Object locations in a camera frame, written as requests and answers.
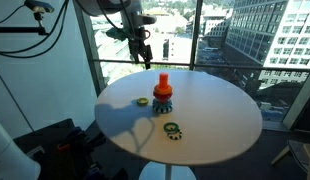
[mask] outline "table leg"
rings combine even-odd
[[[165,180],[171,180],[172,177],[172,165],[165,165]]]
[[[196,177],[188,166],[172,166],[155,162],[149,162],[139,175],[139,180],[164,180],[164,179],[196,180]]]

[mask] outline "floor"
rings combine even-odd
[[[98,134],[94,122],[88,129],[89,136]],[[288,156],[275,167],[272,159],[286,146],[288,139],[310,142],[310,135],[293,132],[263,130],[257,143],[247,152],[232,160],[206,166],[191,167],[198,180],[299,180],[306,179],[306,173],[299,168],[293,157]],[[102,171],[109,177],[124,168],[129,180],[137,180],[147,161],[126,153],[111,142],[95,149],[93,159],[102,165]]]

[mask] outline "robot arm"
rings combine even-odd
[[[140,55],[144,59],[146,69],[150,68],[148,62],[153,59],[153,56],[151,47],[144,43],[144,40],[147,39],[147,31],[144,25],[154,24],[156,18],[142,14],[140,0],[77,0],[77,2],[82,10],[91,16],[106,16],[107,14],[120,12],[123,29],[128,32],[126,38],[128,38],[131,56],[135,63],[138,63],[138,55]],[[117,33],[124,33],[123,30],[116,28],[115,31],[121,31]]]

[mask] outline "green ring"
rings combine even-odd
[[[176,133],[179,131],[179,126],[176,123],[168,122],[164,124],[164,131],[166,133]]]
[[[141,97],[137,99],[137,104],[141,106],[145,106],[148,104],[148,99],[145,97]]]

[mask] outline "white round table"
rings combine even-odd
[[[173,87],[173,111],[168,114],[152,110],[153,89],[161,72],[169,74]],[[149,104],[138,106],[140,97],[148,98]],[[249,95],[225,80],[196,71],[148,70],[119,79],[99,95],[95,116],[113,143],[153,161],[140,179],[195,179],[187,166],[238,156],[262,131],[260,110]],[[167,122],[179,125],[182,139],[168,138],[163,129]]]

